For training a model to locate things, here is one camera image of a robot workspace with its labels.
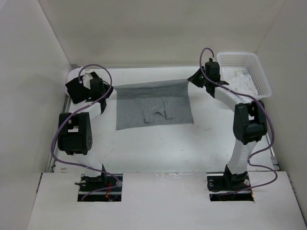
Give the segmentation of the grey tank top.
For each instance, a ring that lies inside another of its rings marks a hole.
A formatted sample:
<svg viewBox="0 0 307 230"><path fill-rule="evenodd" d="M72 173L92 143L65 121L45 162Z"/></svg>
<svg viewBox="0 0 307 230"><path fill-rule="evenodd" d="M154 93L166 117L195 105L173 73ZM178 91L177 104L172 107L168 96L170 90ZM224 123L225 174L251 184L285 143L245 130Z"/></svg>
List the grey tank top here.
<svg viewBox="0 0 307 230"><path fill-rule="evenodd" d="M116 130L192 124L188 80L166 80L116 86Z"/></svg>

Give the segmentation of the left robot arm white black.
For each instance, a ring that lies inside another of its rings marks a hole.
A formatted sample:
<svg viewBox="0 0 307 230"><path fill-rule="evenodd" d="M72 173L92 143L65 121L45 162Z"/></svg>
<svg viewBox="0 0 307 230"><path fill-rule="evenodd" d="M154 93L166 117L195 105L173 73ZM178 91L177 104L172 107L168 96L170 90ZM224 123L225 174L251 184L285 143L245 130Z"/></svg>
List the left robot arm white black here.
<svg viewBox="0 0 307 230"><path fill-rule="evenodd" d="M76 77L65 86L75 105L74 111L84 106L88 108L77 112L63 126L58 136L58 149L73 156L78 164L85 165L84 176L92 177L92 187L103 191L108 180L101 173L103 165L96 159L95 154L90 152L93 145L91 120L105 111L106 99L113 92L113 87L96 76L95 72L81 78L82 80L79 80Z"/></svg>

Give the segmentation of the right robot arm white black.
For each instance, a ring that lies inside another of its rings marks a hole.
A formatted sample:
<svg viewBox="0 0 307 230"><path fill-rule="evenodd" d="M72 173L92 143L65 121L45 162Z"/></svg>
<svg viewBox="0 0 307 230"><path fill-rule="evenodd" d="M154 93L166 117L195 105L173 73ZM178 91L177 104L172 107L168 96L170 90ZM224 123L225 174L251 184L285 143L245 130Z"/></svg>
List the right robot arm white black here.
<svg viewBox="0 0 307 230"><path fill-rule="evenodd" d="M267 133L266 117L260 102L231 93L226 89L227 82L221 81L220 65L212 58L188 81L222 102L234 112L233 133L236 138L230 161L225 166L222 182L225 188L235 189L247 178L248 157L256 144Z"/></svg>

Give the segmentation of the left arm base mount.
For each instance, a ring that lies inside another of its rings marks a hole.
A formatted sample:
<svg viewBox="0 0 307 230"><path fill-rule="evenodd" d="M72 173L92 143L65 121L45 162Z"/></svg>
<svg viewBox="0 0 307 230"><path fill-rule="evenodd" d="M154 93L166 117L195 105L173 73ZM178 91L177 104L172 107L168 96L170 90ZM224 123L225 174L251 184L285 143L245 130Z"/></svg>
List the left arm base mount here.
<svg viewBox="0 0 307 230"><path fill-rule="evenodd" d="M121 202L122 186L110 175L88 177L82 175L78 186L78 202Z"/></svg>

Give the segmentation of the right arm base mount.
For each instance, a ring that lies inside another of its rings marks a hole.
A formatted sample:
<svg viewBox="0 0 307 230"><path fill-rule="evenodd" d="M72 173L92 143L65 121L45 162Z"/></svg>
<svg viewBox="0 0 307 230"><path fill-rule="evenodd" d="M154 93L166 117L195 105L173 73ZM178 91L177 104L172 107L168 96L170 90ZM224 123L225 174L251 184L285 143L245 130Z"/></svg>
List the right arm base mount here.
<svg viewBox="0 0 307 230"><path fill-rule="evenodd" d="M247 172L239 177L231 177L223 173L207 175L210 201L254 201L250 187Z"/></svg>

